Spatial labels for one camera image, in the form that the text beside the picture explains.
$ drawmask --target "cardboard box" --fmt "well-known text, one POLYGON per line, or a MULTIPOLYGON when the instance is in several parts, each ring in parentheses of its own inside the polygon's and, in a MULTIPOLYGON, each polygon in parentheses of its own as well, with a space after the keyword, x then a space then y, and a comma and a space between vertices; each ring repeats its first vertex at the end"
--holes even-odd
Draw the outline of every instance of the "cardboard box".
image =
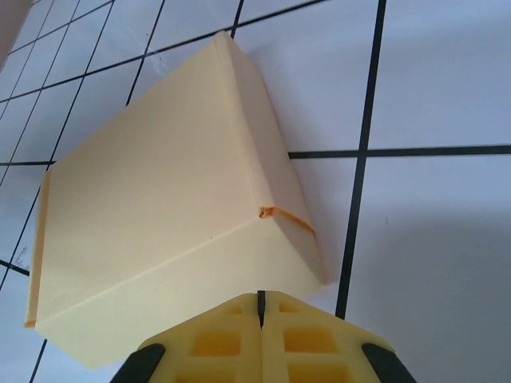
POLYGON ((46 174, 26 325, 89 368, 239 294, 323 287, 263 79, 227 34, 46 174))

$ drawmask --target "black rubber tip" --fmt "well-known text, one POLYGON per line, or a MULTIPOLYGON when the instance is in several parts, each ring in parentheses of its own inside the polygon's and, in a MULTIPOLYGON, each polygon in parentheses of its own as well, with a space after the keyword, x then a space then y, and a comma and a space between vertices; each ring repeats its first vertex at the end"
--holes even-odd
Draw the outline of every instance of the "black rubber tip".
POLYGON ((261 328, 264 325, 264 311, 266 310, 266 292, 264 290, 257 291, 257 314, 259 315, 259 324, 261 328))
POLYGON ((110 383, 149 383, 165 353, 159 343, 148 345, 129 355, 110 383))
POLYGON ((362 345, 362 351, 382 383, 417 383, 392 351, 373 343, 362 345))

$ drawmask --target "pale yellow box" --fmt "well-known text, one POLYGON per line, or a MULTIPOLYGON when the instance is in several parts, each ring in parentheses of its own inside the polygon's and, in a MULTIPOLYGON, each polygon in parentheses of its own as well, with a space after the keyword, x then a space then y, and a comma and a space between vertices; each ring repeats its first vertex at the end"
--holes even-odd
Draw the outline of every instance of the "pale yellow box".
POLYGON ((225 33, 58 161, 40 201, 26 325, 89 368, 242 293, 325 283, 263 79, 225 33))

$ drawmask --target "black grout line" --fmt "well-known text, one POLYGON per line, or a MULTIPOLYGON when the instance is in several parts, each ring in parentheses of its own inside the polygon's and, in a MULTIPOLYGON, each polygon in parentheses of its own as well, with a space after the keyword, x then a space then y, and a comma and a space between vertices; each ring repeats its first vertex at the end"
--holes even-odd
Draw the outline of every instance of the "black grout line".
POLYGON ((63 24, 57 28, 55 28, 54 30, 51 30, 50 32, 46 32, 45 34, 42 34, 41 36, 38 36, 35 40, 31 41, 31 42, 27 42, 26 44, 22 45, 22 46, 19 46, 18 48, 16 49, 13 49, 10 51, 9 55, 11 55, 12 53, 14 52, 18 52, 20 49, 23 49, 25 48, 26 46, 32 44, 33 42, 36 42, 37 40, 41 40, 42 38, 45 38, 46 36, 52 34, 53 32, 57 32, 58 30, 61 30, 62 28, 65 28, 66 26, 68 26, 69 24, 73 24, 74 22, 80 20, 81 18, 84 18, 85 16, 88 16, 89 14, 91 14, 92 12, 95 12, 97 10, 99 10, 100 8, 103 8, 104 6, 108 5, 109 3, 111 3, 113 0, 109 0, 107 1, 105 4, 102 4, 100 6, 97 6, 96 8, 94 8, 93 10, 90 10, 88 12, 85 12, 84 14, 81 14, 80 16, 78 16, 77 18, 73 18, 73 16, 71 16, 71 21, 70 22, 67 22, 66 24, 63 24))
POLYGON ((362 115, 362 129, 358 144, 360 156, 357 158, 357 164, 355 167, 355 180, 353 185, 353 194, 351 196, 346 243, 344 246, 343 267, 341 269, 339 293, 337 295, 337 305, 335 307, 335 315, 341 319, 346 317, 348 291, 350 289, 351 268, 353 267, 353 256, 355 253, 355 242, 358 230, 358 216, 360 213, 360 203, 362 202, 364 173, 366 171, 366 153, 367 148, 369 147, 370 122, 373 114, 376 77, 378 75, 378 61, 382 45, 385 6, 386 0, 378 1, 378 11, 376 13, 376 22, 374 24, 373 46, 370 54, 369 74, 367 75, 366 100, 364 102, 364 111, 362 115))
POLYGON ((30 272, 28 270, 25 270, 22 267, 11 265, 10 263, 4 261, 3 259, 0 259, 0 265, 10 268, 11 270, 17 271, 20 274, 26 275, 27 277, 30 275, 30 272))
MULTIPOLYGON (((266 15, 258 17, 258 18, 253 18, 252 20, 248 20, 246 22, 241 22, 238 25, 238 28, 241 27, 241 26, 247 26, 249 24, 253 24, 255 22, 261 22, 263 20, 267 20, 267 19, 273 18, 275 16, 280 16, 281 14, 286 14, 286 13, 292 12, 294 10, 300 10, 300 9, 306 8, 308 6, 313 6, 314 4, 318 4, 320 2, 325 2, 325 1, 327 1, 327 0, 314 0, 314 1, 311 1, 311 2, 305 2, 305 3, 302 3, 302 4, 298 4, 297 6, 292 6, 292 7, 289 7, 289 8, 285 8, 284 10, 273 12, 271 14, 266 14, 266 15)), ((83 77, 87 77, 87 76, 90 76, 90 75, 95 74, 95 73, 99 73, 99 72, 103 72, 103 71, 108 70, 108 69, 116 68, 116 67, 118 67, 120 65, 127 64, 129 62, 139 60, 139 59, 141 59, 143 57, 152 56, 153 54, 159 54, 159 53, 162 53, 162 52, 166 52, 167 50, 174 49, 174 48, 177 48, 179 46, 183 46, 183 45, 195 42, 195 41, 199 41, 199 40, 202 40, 202 39, 205 39, 205 38, 209 38, 211 36, 214 36, 215 34, 217 34, 218 32, 220 32, 222 30, 228 32, 231 29, 232 29, 232 26, 227 26, 227 27, 225 27, 223 29, 213 31, 213 32, 211 32, 209 34, 203 34, 203 35, 201 35, 201 36, 199 36, 197 38, 190 38, 190 39, 188 39, 186 41, 182 41, 182 42, 179 42, 177 44, 172 44, 172 45, 168 45, 168 46, 166 46, 164 48, 159 48, 159 49, 155 49, 153 51, 149 51, 149 52, 147 52, 146 55, 139 54, 139 55, 137 55, 135 57, 131 57, 131 58, 127 59, 127 60, 119 61, 119 62, 117 62, 115 64, 107 65, 107 66, 105 66, 103 68, 95 69, 95 70, 93 70, 91 72, 85 72, 84 74, 81 74, 81 75, 78 75, 78 76, 74 76, 74 77, 71 77, 71 78, 68 78, 68 79, 56 82, 54 84, 47 85, 47 86, 45 86, 43 88, 30 90, 29 92, 20 93, 20 94, 18 94, 16 96, 5 98, 3 100, 0 100, 0 104, 2 102, 5 102, 5 101, 10 101, 10 100, 13 100, 13 99, 16 99, 16 98, 19 98, 19 97, 28 96, 29 94, 36 93, 36 92, 39 92, 41 90, 45 90, 45 89, 48 89, 48 88, 53 88, 54 86, 62 85, 62 84, 65 84, 67 82, 70 82, 70 81, 79 80, 79 79, 81 79, 83 77)))
MULTIPOLYGON (((48 12, 46 13, 45 19, 43 20, 43 22, 41 24, 41 28, 39 28, 39 32, 38 32, 37 37, 39 37, 39 34, 42 31, 42 27, 45 25, 46 19, 48 18, 48 15, 50 14, 51 9, 52 9, 54 3, 55 3, 55 0, 52 0, 51 5, 50 5, 50 7, 48 9, 48 12)), ((25 64, 23 64, 23 67, 22 67, 22 71, 19 73, 18 79, 16 80, 16 83, 14 84, 13 90, 10 92, 10 96, 5 99, 5 101, 7 101, 7 104, 6 104, 6 107, 2 110, 2 114, 0 115, 0 120, 3 118, 4 113, 6 112, 7 108, 9 107, 9 101, 14 99, 13 98, 14 90, 18 86, 18 82, 19 82, 20 78, 22 78, 23 71, 25 70, 25 67, 26 67, 26 63, 29 62, 30 55, 32 54, 32 51, 34 50, 34 47, 35 47, 35 44, 33 44, 30 47, 29 54, 26 57, 25 64)))
POLYGON ((53 165, 56 161, 0 162, 0 166, 53 165))
POLYGON ((6 268, 6 272, 4 273, 2 281, 0 282, 0 291, 2 290, 3 284, 6 281, 7 273, 9 272, 10 267, 13 266, 14 256, 16 255, 16 251, 18 251, 19 243, 22 241, 23 233, 25 232, 25 229, 26 229, 26 224, 29 222, 30 214, 32 214, 32 210, 34 209, 34 206, 35 206, 35 201, 38 200, 39 191, 40 191, 40 189, 38 189, 38 192, 35 194, 34 201, 32 201, 32 205, 30 206, 29 214, 27 214, 25 223, 23 224, 22 232, 18 236, 18 241, 16 242, 16 246, 14 247, 13 254, 10 256, 9 263, 8 263, 9 266, 6 268))
POLYGON ((45 352, 46 343, 48 341, 45 339, 42 343, 41 350, 39 351, 38 360, 35 362, 34 370, 32 371, 32 376, 30 377, 29 383, 34 383, 35 374, 38 372, 39 364, 41 363, 42 354, 45 352))
MULTIPOLYGON (((74 14, 77 12, 78 5, 80 4, 80 0, 78 0, 77 5, 74 7, 73 14, 71 15, 71 19, 73 19, 74 14)), ((53 68, 53 64, 55 64, 55 60, 57 60, 57 56, 59 51, 61 50, 62 44, 65 40, 65 36, 67 34, 67 31, 69 30, 69 24, 65 28, 64 34, 62 35, 61 42, 58 45, 57 52, 55 52, 55 55, 53 56, 53 60, 51 61, 51 65, 48 68, 48 72, 46 73, 45 80, 42 82, 42 86, 45 86, 46 81, 48 80, 48 76, 50 75, 51 69, 53 68)), ((16 155, 16 151, 18 150, 18 147, 20 143, 22 142, 23 135, 25 134, 26 127, 29 125, 30 118, 32 117, 32 113, 34 113, 35 107, 38 104, 39 98, 42 95, 42 91, 38 93, 37 98, 35 99, 34 105, 32 105, 32 109, 30 110, 29 117, 25 121, 25 126, 23 126, 22 134, 20 134, 20 137, 18 138, 18 142, 16 143, 16 146, 14 147, 13 154, 10 156, 9 162, 12 162, 14 156, 16 155)), ((2 187, 3 180, 6 178, 6 174, 9 171, 9 168, 3 173, 2 179, 0 180, 0 188, 2 187)))
MULTIPOLYGON (((87 63, 87 67, 85 68, 85 73, 87 73, 87 70, 89 70, 90 63, 92 62, 94 54, 96 53, 97 46, 99 44, 99 41, 101 40, 101 36, 103 34, 103 31, 105 30, 106 23, 109 20, 110 13, 112 12, 112 8, 113 8, 113 6, 115 4, 115 1, 116 0, 112 0, 112 2, 110 3, 109 12, 106 14, 106 18, 105 18, 105 21, 103 22, 103 26, 101 27, 101 31, 99 33, 99 36, 97 36, 96 45, 94 46, 93 52, 90 54, 89 62, 87 63)), ((83 85, 83 81, 84 80, 85 80, 85 75, 82 75, 81 81, 80 81, 80 85, 78 86, 77 92, 74 95, 73 102, 71 103, 71 106, 69 107, 69 111, 67 112, 67 116, 65 117, 64 124, 62 125, 62 129, 61 129, 60 133, 58 134, 57 142, 55 143, 55 146, 53 147, 53 151, 51 153, 51 157, 49 159, 49 162, 53 161, 53 158, 55 157, 55 152, 57 151, 58 144, 61 142, 62 133, 64 133, 65 126, 67 125, 67 121, 69 120, 69 116, 71 116, 71 112, 73 111, 74 103, 77 101, 78 94, 80 93, 81 86, 83 85)))
POLYGON ((153 39, 154 31, 156 30, 158 21, 160 21, 161 11, 163 10, 164 5, 165 5, 165 0, 161 0, 160 9, 158 10, 158 14, 156 15, 156 20, 154 21, 153 29, 151 30, 151 34, 149 35, 149 39, 147 40, 147 44, 145 45, 144 55, 141 59, 141 63, 138 65, 137 74, 135 75, 135 79, 133 80, 131 89, 129 90, 128 100, 126 100, 126 106, 128 106, 129 102, 131 101, 133 91, 135 90, 135 87, 137 86, 138 77, 141 75, 142 66, 144 66, 144 61, 145 61, 145 58, 147 57, 147 52, 149 51, 149 46, 151 45, 151 40, 153 39))
POLYGON ((236 28, 238 28, 238 23, 240 22, 241 9, 243 8, 244 0, 240 0, 240 4, 238 4, 238 10, 236 11, 236 16, 234 17, 234 22, 232 23, 231 29, 231 38, 234 39, 234 35, 236 34, 236 28))
MULTIPOLYGON (((327 150, 321 152, 289 152, 292 160, 356 158, 358 150, 327 150)), ((511 154, 511 144, 479 146, 437 146, 424 148, 367 149, 367 157, 427 157, 427 156, 497 156, 511 154)))

